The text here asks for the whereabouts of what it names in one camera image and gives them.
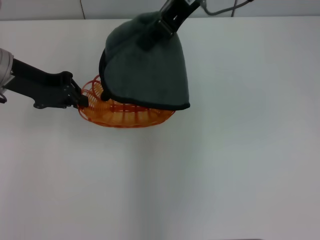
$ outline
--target white table surface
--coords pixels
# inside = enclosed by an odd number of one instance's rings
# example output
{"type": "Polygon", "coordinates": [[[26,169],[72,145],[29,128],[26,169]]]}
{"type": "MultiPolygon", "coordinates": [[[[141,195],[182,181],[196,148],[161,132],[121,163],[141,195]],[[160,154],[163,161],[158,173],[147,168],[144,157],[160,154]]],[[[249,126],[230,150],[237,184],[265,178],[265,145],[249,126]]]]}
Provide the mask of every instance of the white table surface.
{"type": "MultiPolygon", "coordinates": [[[[0,22],[0,47],[83,86],[123,22],[0,22]]],[[[1,240],[319,238],[320,17],[188,19],[179,36],[191,108],[159,126],[6,92],[1,240]]]]}

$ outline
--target white wall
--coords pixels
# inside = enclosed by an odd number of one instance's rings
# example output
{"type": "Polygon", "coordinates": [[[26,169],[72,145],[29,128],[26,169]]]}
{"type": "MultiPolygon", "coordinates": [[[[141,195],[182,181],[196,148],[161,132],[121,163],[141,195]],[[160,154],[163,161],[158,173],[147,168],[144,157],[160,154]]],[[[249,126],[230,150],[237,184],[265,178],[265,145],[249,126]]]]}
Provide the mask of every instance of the white wall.
{"type": "MultiPolygon", "coordinates": [[[[82,0],[87,19],[123,19],[132,18],[145,12],[159,11],[166,0],[82,0]]],[[[208,0],[208,8],[215,12],[234,5],[234,0],[208,0]]],[[[219,15],[230,17],[231,12],[219,15]]],[[[194,17],[206,16],[202,9],[198,9],[194,17]]]]}
{"type": "Polygon", "coordinates": [[[79,0],[1,0],[0,20],[83,19],[79,0]]]}
{"type": "MultiPolygon", "coordinates": [[[[88,19],[132,18],[143,12],[157,11],[166,0],[82,0],[84,13],[88,19]]],[[[211,12],[230,8],[234,0],[207,0],[211,12]]],[[[235,16],[319,16],[319,0],[255,0],[237,9],[235,16]]],[[[202,9],[198,9],[193,17],[206,17],[202,9]]],[[[219,15],[230,17],[231,12],[219,15]]]]}
{"type": "Polygon", "coordinates": [[[255,0],[236,10],[236,17],[319,16],[319,0],[255,0]]]}
{"type": "MultiPolygon", "coordinates": [[[[166,0],[82,0],[87,19],[127,19],[158,11],[166,0]]],[[[232,7],[234,0],[207,0],[210,11],[232,7]]],[[[319,0],[255,0],[235,12],[236,17],[319,16],[319,0]]],[[[198,9],[193,17],[206,17],[198,9]]],[[[230,17],[231,12],[218,17],[230,17]]],[[[0,20],[82,19],[80,0],[2,0],[0,20]]]]}

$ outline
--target black cable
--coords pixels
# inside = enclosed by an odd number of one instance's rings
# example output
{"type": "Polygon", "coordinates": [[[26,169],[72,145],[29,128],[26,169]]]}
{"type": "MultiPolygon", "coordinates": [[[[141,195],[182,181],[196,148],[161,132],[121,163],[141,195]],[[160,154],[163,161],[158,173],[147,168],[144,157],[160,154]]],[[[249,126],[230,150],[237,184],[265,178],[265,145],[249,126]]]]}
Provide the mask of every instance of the black cable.
{"type": "Polygon", "coordinates": [[[1,92],[0,92],[0,96],[2,97],[0,98],[0,103],[5,104],[7,102],[7,98],[1,92]]]}
{"type": "Polygon", "coordinates": [[[80,5],[81,5],[81,10],[82,10],[83,19],[86,19],[84,7],[82,6],[82,0],[80,0],[80,5]]]}
{"type": "Polygon", "coordinates": [[[244,5],[247,5],[248,3],[251,3],[253,1],[254,0],[247,0],[244,3],[241,3],[241,4],[237,5],[237,6],[229,7],[229,8],[226,8],[226,9],[223,9],[223,10],[220,10],[220,11],[216,11],[216,12],[210,12],[207,9],[207,0],[200,0],[200,5],[201,5],[201,7],[203,8],[203,10],[205,11],[206,14],[208,14],[209,16],[216,16],[216,15],[219,15],[219,14],[223,14],[225,12],[229,12],[229,11],[233,11],[233,10],[236,10],[238,8],[241,8],[244,5]]]}
{"type": "Polygon", "coordinates": [[[237,6],[237,4],[238,4],[238,0],[234,0],[234,5],[233,5],[234,9],[232,10],[232,13],[231,13],[232,18],[235,16],[235,11],[236,11],[235,7],[237,6]]]}

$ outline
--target green towel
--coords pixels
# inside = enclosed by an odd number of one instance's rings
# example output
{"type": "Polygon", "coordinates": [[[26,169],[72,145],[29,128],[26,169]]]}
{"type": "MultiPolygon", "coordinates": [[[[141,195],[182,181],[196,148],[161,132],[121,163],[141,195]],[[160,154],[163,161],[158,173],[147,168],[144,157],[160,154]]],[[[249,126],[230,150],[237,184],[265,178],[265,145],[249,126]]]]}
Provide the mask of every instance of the green towel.
{"type": "Polygon", "coordinates": [[[185,58],[178,34],[144,51],[137,40],[159,19],[146,13],[117,27],[107,38],[99,73],[102,100],[162,110],[190,107],[185,58]]]}

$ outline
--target orange wire basket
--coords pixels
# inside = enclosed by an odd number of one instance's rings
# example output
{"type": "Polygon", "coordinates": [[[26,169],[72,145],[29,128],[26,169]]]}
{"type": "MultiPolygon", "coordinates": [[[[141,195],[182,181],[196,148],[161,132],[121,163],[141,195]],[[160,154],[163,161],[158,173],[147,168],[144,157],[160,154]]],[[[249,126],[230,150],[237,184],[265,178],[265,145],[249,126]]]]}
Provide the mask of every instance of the orange wire basket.
{"type": "Polygon", "coordinates": [[[112,99],[102,101],[103,93],[99,75],[82,88],[89,99],[89,107],[78,108],[80,115],[94,124],[112,128],[145,128],[161,124],[175,111],[146,108],[134,104],[123,104],[112,99]]]}

